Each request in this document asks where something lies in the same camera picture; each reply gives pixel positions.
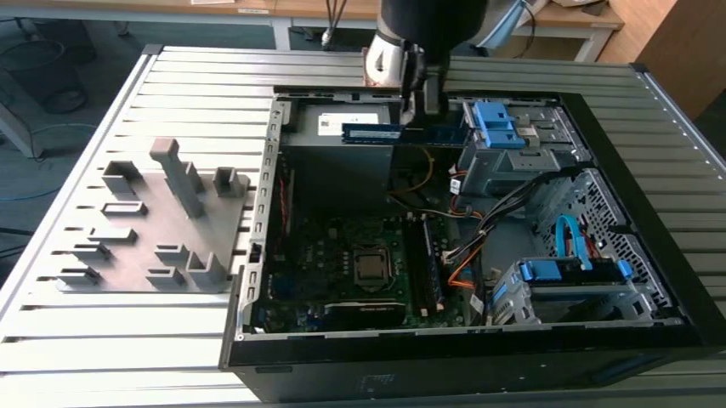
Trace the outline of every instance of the chair leg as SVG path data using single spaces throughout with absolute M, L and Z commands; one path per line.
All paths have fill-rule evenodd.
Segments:
M 31 41 L 34 39 L 34 34 L 26 29 L 26 26 L 23 25 L 23 19 L 20 17 L 15 18 L 15 24 L 18 25 L 20 31 L 23 31 L 23 37 L 26 38 L 26 41 Z
M 116 35 L 119 37 L 128 37 L 128 21 L 114 21 L 114 26 L 116 27 Z

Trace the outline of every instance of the motherboard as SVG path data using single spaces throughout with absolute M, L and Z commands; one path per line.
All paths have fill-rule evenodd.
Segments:
M 275 255 L 263 330 L 463 326 L 463 298 L 443 295 L 446 227 L 413 214 L 302 219 Z

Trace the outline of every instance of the cable connector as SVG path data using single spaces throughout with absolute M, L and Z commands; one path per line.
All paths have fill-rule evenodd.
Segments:
M 329 28 L 326 32 L 322 33 L 321 45 L 323 51 L 330 51 L 330 40 L 333 40 L 333 30 Z
M 457 249 L 453 249 L 451 251 L 442 251 L 442 261 L 445 265 L 454 264 L 454 258 L 450 259 L 450 255 L 457 251 Z

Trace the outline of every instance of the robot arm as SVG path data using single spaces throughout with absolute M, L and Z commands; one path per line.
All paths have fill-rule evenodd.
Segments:
M 381 85 L 401 87 L 401 123 L 407 127 L 423 128 L 442 120 L 449 111 L 443 84 L 450 51 L 467 40 L 485 44 L 496 32 L 509 37 L 524 2 L 382 0 L 366 69 Z

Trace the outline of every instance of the label sticker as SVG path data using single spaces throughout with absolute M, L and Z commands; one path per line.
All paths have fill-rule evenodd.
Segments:
M 458 193 L 461 192 L 462 190 L 462 182 L 459 180 L 457 180 L 455 178 L 451 179 L 451 184 L 450 184 L 450 192 L 451 194 L 455 194 L 458 195 Z
M 537 130 L 534 127 L 518 127 L 520 136 L 537 136 Z
M 263 10 L 261 8 L 238 8 L 238 13 L 243 13 L 243 14 L 270 14 L 270 10 Z
M 378 124 L 378 113 L 323 113 L 318 116 L 318 135 L 343 135 L 343 123 Z
M 473 298 L 469 301 L 469 304 L 471 304 L 474 310 L 477 310 L 479 314 L 485 313 L 485 303 L 481 301 L 477 295 L 473 295 Z
M 398 139 L 401 132 L 386 132 L 379 130 L 351 130 L 349 136 L 353 138 L 369 139 Z

